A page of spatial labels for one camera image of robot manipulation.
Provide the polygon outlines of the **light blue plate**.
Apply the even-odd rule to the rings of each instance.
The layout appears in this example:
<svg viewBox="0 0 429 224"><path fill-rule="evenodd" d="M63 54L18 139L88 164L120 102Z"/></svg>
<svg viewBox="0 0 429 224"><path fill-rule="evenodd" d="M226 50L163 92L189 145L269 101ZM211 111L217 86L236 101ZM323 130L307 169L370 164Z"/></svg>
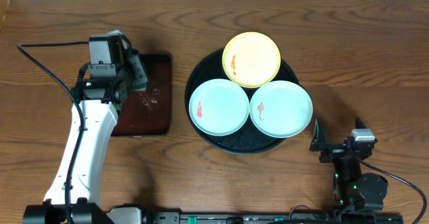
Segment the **light blue plate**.
<svg viewBox="0 0 429 224"><path fill-rule="evenodd" d="M224 136L235 133L247 121L249 99L235 82L212 79L191 94L188 104L191 122L203 133Z"/></svg>
<svg viewBox="0 0 429 224"><path fill-rule="evenodd" d="M302 132L312 118L309 94L296 83L269 82L258 88L250 100L250 118L259 131L270 137L288 138Z"/></svg>

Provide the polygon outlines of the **yellow plate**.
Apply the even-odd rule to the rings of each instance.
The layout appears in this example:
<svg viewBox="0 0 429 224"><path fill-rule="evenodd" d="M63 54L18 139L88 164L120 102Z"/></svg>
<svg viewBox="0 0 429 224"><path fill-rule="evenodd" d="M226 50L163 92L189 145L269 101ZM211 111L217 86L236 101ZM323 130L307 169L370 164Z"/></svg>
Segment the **yellow plate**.
<svg viewBox="0 0 429 224"><path fill-rule="evenodd" d="M245 88L258 88L273 80L281 61L276 43L259 32L236 35L222 54L222 66L227 77Z"/></svg>

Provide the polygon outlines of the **green yellow sponge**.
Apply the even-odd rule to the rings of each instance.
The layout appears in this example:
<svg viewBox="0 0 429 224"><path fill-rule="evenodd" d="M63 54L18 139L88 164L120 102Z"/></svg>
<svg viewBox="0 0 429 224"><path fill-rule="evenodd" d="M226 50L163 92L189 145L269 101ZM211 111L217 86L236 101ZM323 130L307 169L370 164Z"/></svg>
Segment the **green yellow sponge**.
<svg viewBox="0 0 429 224"><path fill-rule="evenodd" d="M134 91L143 91L147 87L148 77L147 72L144 68L143 62L139 55L133 55L129 58L131 65L131 73L133 75L132 89Z"/></svg>

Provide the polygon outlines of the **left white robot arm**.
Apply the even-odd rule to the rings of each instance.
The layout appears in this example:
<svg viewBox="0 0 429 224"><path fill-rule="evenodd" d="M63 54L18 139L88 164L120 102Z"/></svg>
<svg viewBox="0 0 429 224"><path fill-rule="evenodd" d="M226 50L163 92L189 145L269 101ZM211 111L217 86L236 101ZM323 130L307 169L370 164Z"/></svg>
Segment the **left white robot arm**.
<svg viewBox="0 0 429 224"><path fill-rule="evenodd" d="M90 62L69 89L72 123L56 177L40 205L28 205L23 223L112 223L101 208L100 188L109 138L123 103L146 84L139 52L119 30L90 36Z"/></svg>

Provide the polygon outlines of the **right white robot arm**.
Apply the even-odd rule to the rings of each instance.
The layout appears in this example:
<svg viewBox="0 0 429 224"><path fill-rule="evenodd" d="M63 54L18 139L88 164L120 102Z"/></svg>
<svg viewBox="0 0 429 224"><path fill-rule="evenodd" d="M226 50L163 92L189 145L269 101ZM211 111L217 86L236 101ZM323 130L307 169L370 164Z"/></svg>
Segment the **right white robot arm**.
<svg viewBox="0 0 429 224"><path fill-rule="evenodd" d="M361 162L372 155L377 143L373 132L355 119L355 128L341 144L330 144L323 124L316 120L311 152L319 152L321 163L334 165L334 198L356 212L376 212L383 209L388 181L371 172L362 173Z"/></svg>

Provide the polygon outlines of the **dark red rectangular tray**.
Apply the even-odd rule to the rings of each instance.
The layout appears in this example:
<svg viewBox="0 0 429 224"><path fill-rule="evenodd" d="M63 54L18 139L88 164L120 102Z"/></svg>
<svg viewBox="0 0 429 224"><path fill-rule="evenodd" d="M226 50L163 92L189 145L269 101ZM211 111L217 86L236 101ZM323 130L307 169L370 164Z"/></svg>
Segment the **dark red rectangular tray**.
<svg viewBox="0 0 429 224"><path fill-rule="evenodd" d="M142 54L146 89L129 94L112 132L115 137L163 135L170 126L172 59L169 54Z"/></svg>

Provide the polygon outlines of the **round black tray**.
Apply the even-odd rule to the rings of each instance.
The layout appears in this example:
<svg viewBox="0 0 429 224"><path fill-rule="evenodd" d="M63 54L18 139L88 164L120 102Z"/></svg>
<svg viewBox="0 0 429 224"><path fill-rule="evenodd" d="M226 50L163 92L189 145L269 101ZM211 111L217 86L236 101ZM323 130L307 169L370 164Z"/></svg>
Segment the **round black tray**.
<svg viewBox="0 0 429 224"><path fill-rule="evenodd" d="M189 102L191 95L197 87L208 80L227 78L222 66L222 55L222 48L214 51L201 60L192 71L184 94L187 116L190 116ZM246 120L245 124L239 130L224 136L210 135L199 130L195 124L192 124L192 126L204 141L232 154L258 154L268 151L284 141L283 138L271 137L262 133L254 126L250 118Z"/></svg>

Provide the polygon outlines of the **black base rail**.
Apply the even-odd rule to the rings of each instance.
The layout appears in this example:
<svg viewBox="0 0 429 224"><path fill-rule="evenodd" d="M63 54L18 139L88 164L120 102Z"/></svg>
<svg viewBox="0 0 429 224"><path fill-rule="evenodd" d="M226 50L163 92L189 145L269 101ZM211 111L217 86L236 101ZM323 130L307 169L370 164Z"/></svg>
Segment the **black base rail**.
<svg viewBox="0 0 429 224"><path fill-rule="evenodd" d="M136 206L120 206L107 212L114 223L147 224L266 224L266 223L381 223L400 224L401 215L376 213L341 213L313 211L302 205L289 213L183 213L182 211L151 211Z"/></svg>

